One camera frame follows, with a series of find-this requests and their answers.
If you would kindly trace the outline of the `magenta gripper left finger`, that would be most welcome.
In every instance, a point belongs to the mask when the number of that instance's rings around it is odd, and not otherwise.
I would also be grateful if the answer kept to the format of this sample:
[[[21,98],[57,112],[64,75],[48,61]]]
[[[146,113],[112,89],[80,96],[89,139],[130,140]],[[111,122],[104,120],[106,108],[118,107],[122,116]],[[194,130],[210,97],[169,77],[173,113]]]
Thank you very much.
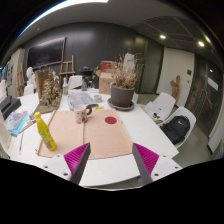
[[[86,143],[64,155],[64,159],[72,174],[70,179],[72,183],[76,185],[80,183],[90,153],[90,144]]]

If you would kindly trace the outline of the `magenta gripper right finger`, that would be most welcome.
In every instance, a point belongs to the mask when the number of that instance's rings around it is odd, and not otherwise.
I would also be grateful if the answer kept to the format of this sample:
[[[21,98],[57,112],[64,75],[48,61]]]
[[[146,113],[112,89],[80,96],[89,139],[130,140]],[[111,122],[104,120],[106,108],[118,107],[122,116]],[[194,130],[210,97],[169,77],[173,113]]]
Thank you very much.
[[[159,159],[159,155],[137,143],[134,143],[132,146],[132,154],[135,158],[143,185],[152,183],[151,174]]]

